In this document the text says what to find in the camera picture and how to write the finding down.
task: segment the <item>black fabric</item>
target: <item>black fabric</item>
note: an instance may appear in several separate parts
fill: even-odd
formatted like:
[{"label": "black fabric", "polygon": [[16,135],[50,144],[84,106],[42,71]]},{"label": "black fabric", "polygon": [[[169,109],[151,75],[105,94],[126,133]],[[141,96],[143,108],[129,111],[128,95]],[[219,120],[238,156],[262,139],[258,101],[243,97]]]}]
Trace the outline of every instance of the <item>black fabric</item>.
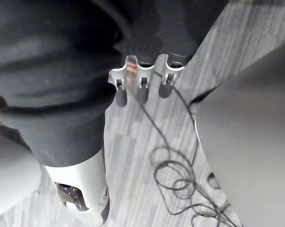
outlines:
[{"label": "black fabric", "polygon": [[44,165],[75,165],[103,147],[117,31],[89,0],[0,2],[0,119]]}]

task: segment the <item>metal bracket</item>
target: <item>metal bracket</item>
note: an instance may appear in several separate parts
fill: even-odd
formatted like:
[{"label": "metal bracket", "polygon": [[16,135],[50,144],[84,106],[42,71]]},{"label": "metal bracket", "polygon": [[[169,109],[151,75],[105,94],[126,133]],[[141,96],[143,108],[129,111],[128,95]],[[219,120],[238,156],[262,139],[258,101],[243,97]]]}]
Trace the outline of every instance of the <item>metal bracket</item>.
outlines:
[{"label": "metal bracket", "polygon": [[155,65],[151,65],[149,67],[141,66],[136,58],[136,66],[138,88],[142,88],[143,86],[149,88],[150,79],[154,73]]},{"label": "metal bracket", "polygon": [[180,76],[185,66],[175,68],[173,66],[169,66],[169,64],[167,63],[167,60],[168,60],[168,55],[166,55],[166,58],[165,58],[165,69],[164,69],[164,74],[163,74],[164,76],[162,77],[162,83],[166,85],[167,82],[170,82],[171,85],[173,85],[176,79]]},{"label": "metal bracket", "polygon": [[127,88],[127,61],[128,57],[125,60],[124,66],[118,69],[113,69],[110,71],[110,82],[115,85],[116,89],[126,90]]}]

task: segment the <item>silver metal part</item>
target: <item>silver metal part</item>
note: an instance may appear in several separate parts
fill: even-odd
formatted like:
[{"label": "silver metal part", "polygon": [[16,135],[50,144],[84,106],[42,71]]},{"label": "silver metal part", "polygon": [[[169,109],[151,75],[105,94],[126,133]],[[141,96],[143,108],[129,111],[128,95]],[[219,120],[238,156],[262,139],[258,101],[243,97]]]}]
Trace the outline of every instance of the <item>silver metal part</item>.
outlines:
[{"label": "silver metal part", "polygon": [[74,166],[46,166],[62,203],[91,227],[102,226],[110,208],[103,152]]},{"label": "silver metal part", "polygon": [[169,66],[167,63],[168,55],[165,55],[165,69],[163,73],[162,83],[166,85],[167,82],[170,82],[171,85],[174,85],[176,79],[180,76],[181,72],[185,68],[185,66],[174,68]]},{"label": "silver metal part", "polygon": [[125,64],[123,67],[118,69],[113,69],[110,71],[110,82],[115,85],[116,89],[126,90],[127,88],[127,61],[128,57],[125,60]]},{"label": "silver metal part", "polygon": [[137,65],[137,83],[138,88],[142,88],[145,86],[149,88],[150,79],[154,73],[155,65],[144,67],[141,66],[136,58],[136,65]]}]

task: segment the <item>black cable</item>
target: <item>black cable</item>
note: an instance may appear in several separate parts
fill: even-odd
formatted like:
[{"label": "black cable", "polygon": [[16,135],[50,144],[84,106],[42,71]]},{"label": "black cable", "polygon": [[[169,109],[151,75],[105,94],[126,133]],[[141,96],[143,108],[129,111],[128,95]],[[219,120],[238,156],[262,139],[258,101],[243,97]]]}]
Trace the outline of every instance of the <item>black cable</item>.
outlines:
[{"label": "black cable", "polygon": [[[155,72],[155,74],[159,77],[162,77],[162,75],[160,75],[158,72]],[[199,98],[195,98],[190,102],[190,105],[187,105],[187,103],[185,102],[183,96],[181,95],[181,93],[179,92],[179,90],[177,88],[175,88],[173,86],[173,90],[175,91],[175,93],[177,94],[177,96],[180,98],[180,100],[182,101],[183,105],[185,106],[189,116],[190,116],[190,120],[193,124],[193,129],[195,130],[195,120],[193,118],[193,113],[190,110],[190,106],[194,103],[198,103],[198,102],[193,102],[194,100],[200,100]],[[160,147],[156,147],[153,149],[152,153],[151,153],[151,157],[150,157],[150,161],[152,166],[154,166],[155,170],[154,170],[154,180],[156,182],[156,185],[159,189],[159,192],[163,198],[164,201],[164,205],[168,211],[169,214],[171,215],[179,215],[183,212],[185,212],[186,210],[189,209],[193,209],[195,214],[193,215],[192,219],[191,219],[191,226],[195,227],[194,225],[194,220],[195,218],[197,218],[198,216],[203,216],[206,218],[215,218],[217,220],[217,225],[216,227],[220,227],[220,224],[223,223],[228,227],[238,227],[237,225],[234,224],[234,222],[225,214],[225,210],[230,206],[229,203],[227,203],[223,208],[219,208],[219,206],[216,205],[216,203],[210,198],[209,195],[207,195],[207,193],[205,192],[205,190],[198,184],[198,182],[196,181],[196,175],[195,172],[193,170],[193,165],[194,165],[194,161],[196,159],[196,153],[197,150],[199,148],[199,143],[197,141],[196,143],[196,147],[194,150],[194,157],[193,157],[193,161],[190,162],[189,159],[179,150],[172,148],[169,145],[168,140],[166,139],[165,135],[163,134],[163,132],[159,129],[159,127],[157,126],[157,124],[155,123],[155,121],[153,120],[153,118],[150,116],[150,114],[147,112],[147,110],[145,109],[145,107],[138,101],[137,97],[135,96],[133,90],[128,87],[128,91],[130,92],[130,94],[134,97],[134,99],[136,100],[136,102],[139,104],[140,108],[143,110],[143,112],[146,114],[146,116],[148,117],[148,119],[150,120],[150,122],[152,123],[152,125],[154,126],[154,128],[157,130],[157,132],[159,133],[159,135],[161,136],[161,138],[164,141],[165,146],[160,146]],[[159,163],[155,162],[155,154],[157,151],[159,150],[166,150],[168,153],[168,158],[164,161],[161,161]],[[175,161],[172,160],[172,154],[177,155],[178,157],[181,157],[185,162],[181,163],[179,161]],[[185,170],[186,174],[182,174],[177,168],[176,166],[180,166],[181,168],[183,168]],[[175,171],[180,178],[176,181],[174,181],[172,187],[164,185],[162,182],[160,182],[158,180],[158,171],[162,170],[164,168],[169,168],[172,169],[173,171]],[[184,183],[184,186],[182,187],[176,187],[177,183]],[[162,188],[165,188],[166,190],[170,190],[173,192],[174,196],[180,200],[188,200],[190,202],[189,206],[183,208],[181,211],[178,212],[171,212],[169,210],[168,204],[166,202],[164,193]],[[186,196],[180,196],[179,192],[183,191],[183,190],[187,190],[188,193]],[[194,196],[194,194],[198,192],[202,197],[204,197],[212,207],[206,205],[206,204],[202,204],[202,203],[196,203],[193,204],[192,202],[192,197]],[[208,210],[210,210],[211,212],[201,212],[198,211],[197,208],[207,208]]]},{"label": "black cable", "polygon": [[108,0],[92,0],[92,2],[106,12],[118,25],[125,39],[132,37],[132,29],[125,16]]}]

